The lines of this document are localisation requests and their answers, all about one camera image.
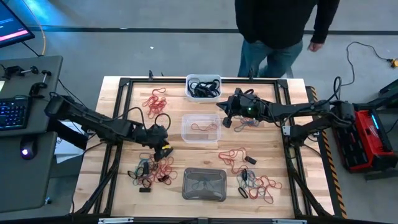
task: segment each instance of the person's hand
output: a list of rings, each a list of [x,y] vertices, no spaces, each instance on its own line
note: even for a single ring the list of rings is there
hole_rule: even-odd
[[[308,46],[308,50],[311,50],[312,52],[317,52],[322,47],[323,47],[323,44],[316,44],[316,43],[311,42],[310,45]]]

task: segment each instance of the led light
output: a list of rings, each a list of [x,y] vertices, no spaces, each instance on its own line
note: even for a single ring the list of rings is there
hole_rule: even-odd
[[[379,126],[376,123],[376,119],[374,118],[374,115],[372,114],[372,119],[373,119],[373,123],[376,126],[377,129],[379,129]]]

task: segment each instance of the yellow cable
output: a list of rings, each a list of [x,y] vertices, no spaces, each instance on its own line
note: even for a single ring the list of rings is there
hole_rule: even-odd
[[[30,13],[32,14],[33,18],[35,19],[37,25],[39,25],[40,30],[42,31],[43,42],[44,42],[42,55],[44,55],[44,53],[45,53],[45,48],[46,48],[46,45],[47,45],[47,41],[46,41],[46,38],[45,38],[45,34],[44,34],[43,27],[42,27],[42,25],[40,24],[40,21],[38,20],[38,18],[36,17],[36,15],[32,12],[32,10],[30,9],[30,7],[26,4],[25,0],[22,0],[22,2],[25,4],[26,8],[28,8],[28,10],[29,10]]]

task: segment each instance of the blue jeans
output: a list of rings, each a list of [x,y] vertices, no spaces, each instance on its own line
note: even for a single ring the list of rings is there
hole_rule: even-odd
[[[250,44],[243,40],[238,77],[248,77],[251,71],[253,77],[280,78],[292,66],[302,49],[302,41],[285,49],[274,50],[261,41]],[[259,70],[260,63],[266,57],[268,65]]]

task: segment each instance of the backlit keyboard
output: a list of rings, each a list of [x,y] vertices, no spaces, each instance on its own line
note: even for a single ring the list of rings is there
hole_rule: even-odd
[[[0,99],[0,131],[26,128],[29,110],[28,96]]]

